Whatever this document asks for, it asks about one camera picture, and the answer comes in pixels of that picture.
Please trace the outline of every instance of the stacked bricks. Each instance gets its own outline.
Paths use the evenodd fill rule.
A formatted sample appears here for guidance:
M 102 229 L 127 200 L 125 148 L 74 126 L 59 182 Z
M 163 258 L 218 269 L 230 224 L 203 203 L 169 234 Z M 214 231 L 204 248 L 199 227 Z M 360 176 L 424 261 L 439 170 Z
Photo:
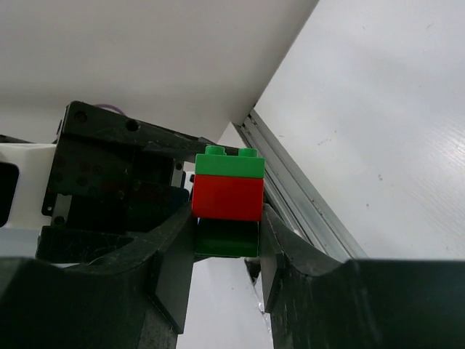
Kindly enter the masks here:
M 198 237 L 198 254 L 256 256 L 258 222 L 262 219 L 263 177 L 264 159 L 257 156 L 256 149 L 244 148 L 239 150 L 238 156 L 227 156 L 223 147 L 208 145 L 204 154 L 196 156 L 192 211 L 200 218 L 199 228 L 208 227 L 199 230 L 204 232 Z M 218 226 L 227 225 L 241 226 L 241 230 L 248 230 L 250 234 L 238 232 L 238 228 L 234 232 L 230 227 L 221 229 L 223 234 L 217 231 Z M 233 241 L 237 249 L 229 244 Z

